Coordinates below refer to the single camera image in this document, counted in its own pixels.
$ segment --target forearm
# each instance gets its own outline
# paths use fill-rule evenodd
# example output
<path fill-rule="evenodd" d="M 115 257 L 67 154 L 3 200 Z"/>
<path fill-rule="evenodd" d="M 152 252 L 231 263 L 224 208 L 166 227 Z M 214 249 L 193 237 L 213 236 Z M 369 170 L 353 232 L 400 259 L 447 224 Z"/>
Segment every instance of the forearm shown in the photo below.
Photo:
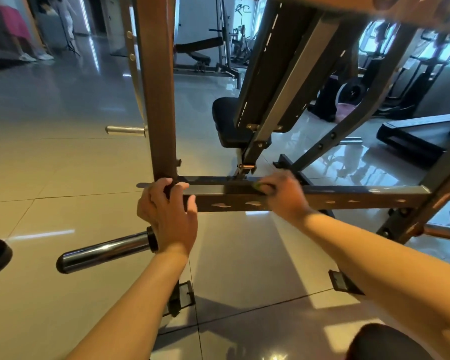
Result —
<path fill-rule="evenodd" d="M 67 360 L 148 359 L 163 310 L 187 264 L 186 255 L 154 256 L 129 290 L 108 310 Z"/>
<path fill-rule="evenodd" d="M 374 302 L 450 358 L 450 265 L 320 213 L 294 223 Z"/>

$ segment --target padded backrest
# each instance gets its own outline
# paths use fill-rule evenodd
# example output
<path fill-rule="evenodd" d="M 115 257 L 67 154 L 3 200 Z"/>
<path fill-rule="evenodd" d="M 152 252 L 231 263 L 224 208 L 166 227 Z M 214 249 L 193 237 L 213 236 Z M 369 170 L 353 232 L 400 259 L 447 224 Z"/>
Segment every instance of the padded backrest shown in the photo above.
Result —
<path fill-rule="evenodd" d="M 234 124 L 260 124 L 302 35 L 317 9 L 294 2 L 267 0 L 250 64 L 239 96 Z"/>
<path fill-rule="evenodd" d="M 348 63 L 350 55 L 345 53 L 358 43 L 368 19 L 363 15 L 345 17 L 325 47 L 321 57 L 313 66 L 302 87 L 296 93 L 293 101 L 283 114 L 278 125 L 280 132 L 286 133 L 292 129 L 302 115 L 306 105 L 317 98 L 319 90 L 325 82 L 344 63 Z"/>

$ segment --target treadmill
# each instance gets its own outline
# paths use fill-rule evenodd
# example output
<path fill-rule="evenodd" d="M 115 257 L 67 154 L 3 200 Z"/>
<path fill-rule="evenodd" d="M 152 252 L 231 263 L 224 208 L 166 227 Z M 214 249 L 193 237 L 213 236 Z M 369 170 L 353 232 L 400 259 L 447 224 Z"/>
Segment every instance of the treadmill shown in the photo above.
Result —
<path fill-rule="evenodd" d="M 430 167 L 450 146 L 450 114 L 386 122 L 377 139 L 414 163 Z"/>

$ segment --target black pants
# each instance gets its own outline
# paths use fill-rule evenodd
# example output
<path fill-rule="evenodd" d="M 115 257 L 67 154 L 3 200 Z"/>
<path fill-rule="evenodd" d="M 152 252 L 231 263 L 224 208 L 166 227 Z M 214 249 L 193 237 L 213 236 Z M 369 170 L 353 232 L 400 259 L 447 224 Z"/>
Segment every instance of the black pants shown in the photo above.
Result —
<path fill-rule="evenodd" d="M 345 360 L 433 360 L 417 342 L 393 327 L 369 323 L 356 334 Z"/>

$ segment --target black seat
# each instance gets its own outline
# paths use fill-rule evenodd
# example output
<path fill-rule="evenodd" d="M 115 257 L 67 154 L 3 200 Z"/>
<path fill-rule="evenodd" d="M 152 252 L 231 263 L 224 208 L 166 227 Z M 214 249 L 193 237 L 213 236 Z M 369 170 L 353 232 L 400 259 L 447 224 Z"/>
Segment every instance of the black seat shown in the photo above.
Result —
<path fill-rule="evenodd" d="M 191 53 L 187 53 L 190 57 L 192 57 L 194 60 L 196 60 L 197 62 L 201 62 L 203 64 L 205 64 L 206 66 L 210 66 L 210 62 L 212 61 L 212 59 L 205 54 L 199 53 L 199 52 L 191 52 Z"/>
<path fill-rule="evenodd" d="M 218 138 L 224 148 L 245 149 L 252 139 L 253 131 L 249 128 L 236 128 L 233 118 L 239 108 L 238 97 L 221 97 L 213 102 L 211 113 L 215 121 Z M 272 143 L 268 139 L 266 148 Z"/>

